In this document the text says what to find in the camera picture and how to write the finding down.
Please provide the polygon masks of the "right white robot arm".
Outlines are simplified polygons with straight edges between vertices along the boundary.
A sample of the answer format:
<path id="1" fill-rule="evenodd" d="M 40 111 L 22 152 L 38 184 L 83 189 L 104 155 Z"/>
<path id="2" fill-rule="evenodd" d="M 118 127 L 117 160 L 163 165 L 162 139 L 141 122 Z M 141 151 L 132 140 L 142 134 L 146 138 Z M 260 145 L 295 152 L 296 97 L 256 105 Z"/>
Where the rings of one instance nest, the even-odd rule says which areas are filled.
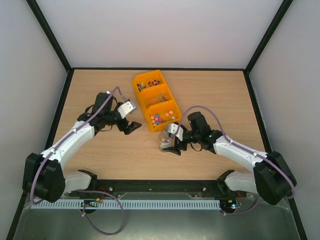
<path id="1" fill-rule="evenodd" d="M 187 119 L 191 129 L 178 122 L 167 125 L 165 132 L 174 139 L 174 144 L 163 151 L 179 156 L 188 146 L 199 144 L 202 150 L 226 157 L 250 171 L 226 172 L 218 183 L 222 195 L 229 196 L 234 191 L 251 192 L 271 205 L 294 196 L 297 181 L 279 152 L 258 151 L 234 141 L 222 130 L 211 129 L 199 111 L 191 113 Z"/>

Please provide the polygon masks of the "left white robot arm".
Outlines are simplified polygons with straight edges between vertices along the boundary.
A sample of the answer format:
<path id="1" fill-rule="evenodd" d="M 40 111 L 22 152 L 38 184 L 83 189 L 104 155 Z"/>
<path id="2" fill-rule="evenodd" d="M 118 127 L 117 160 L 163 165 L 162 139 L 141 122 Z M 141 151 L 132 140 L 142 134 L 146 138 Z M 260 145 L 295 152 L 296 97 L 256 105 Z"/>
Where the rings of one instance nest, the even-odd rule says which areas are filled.
<path id="1" fill-rule="evenodd" d="M 79 115 L 73 127 L 54 145 L 40 154 L 31 153 L 25 161 L 22 189 L 29 193 L 33 205 L 56 202 L 73 191 L 94 191 L 97 175 L 84 169 L 64 173 L 72 156 L 106 126 L 117 126 L 125 135 L 140 128 L 141 123 L 127 120 L 137 109 L 133 101 L 118 101 L 111 92 L 97 94 L 94 104 Z"/>

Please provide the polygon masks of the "yellow bin with lollipops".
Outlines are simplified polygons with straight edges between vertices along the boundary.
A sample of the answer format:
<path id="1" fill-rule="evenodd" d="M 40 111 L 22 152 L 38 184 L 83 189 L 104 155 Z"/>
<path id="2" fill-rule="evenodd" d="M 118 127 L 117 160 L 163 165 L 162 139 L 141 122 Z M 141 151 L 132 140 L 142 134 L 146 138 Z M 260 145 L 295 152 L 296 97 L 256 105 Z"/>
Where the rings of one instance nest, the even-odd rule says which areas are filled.
<path id="1" fill-rule="evenodd" d="M 136 75 L 132 86 L 137 99 L 149 99 L 166 92 L 166 81 L 158 69 Z"/>

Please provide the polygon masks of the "yellow bin with star candies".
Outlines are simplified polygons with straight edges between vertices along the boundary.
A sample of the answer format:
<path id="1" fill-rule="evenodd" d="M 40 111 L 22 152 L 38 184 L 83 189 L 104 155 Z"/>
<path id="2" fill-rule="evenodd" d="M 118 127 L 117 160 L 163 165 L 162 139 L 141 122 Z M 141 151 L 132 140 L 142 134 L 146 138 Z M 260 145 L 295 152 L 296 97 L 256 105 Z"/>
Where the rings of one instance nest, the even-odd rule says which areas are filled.
<path id="1" fill-rule="evenodd" d="M 151 133 L 163 131 L 168 124 L 179 122 L 182 117 L 174 100 L 151 105 L 143 110 L 143 114 Z"/>

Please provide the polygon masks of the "clear glass jar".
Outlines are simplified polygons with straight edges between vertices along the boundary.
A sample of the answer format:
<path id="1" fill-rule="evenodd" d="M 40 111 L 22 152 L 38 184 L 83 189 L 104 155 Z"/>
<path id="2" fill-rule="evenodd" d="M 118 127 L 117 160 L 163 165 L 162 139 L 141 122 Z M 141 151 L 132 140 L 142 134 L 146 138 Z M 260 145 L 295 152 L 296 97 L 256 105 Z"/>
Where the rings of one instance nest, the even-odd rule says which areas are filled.
<path id="1" fill-rule="evenodd" d="M 163 149 L 173 147 L 175 140 L 169 136 L 169 134 L 163 130 L 158 135 L 159 149 L 162 151 Z"/>

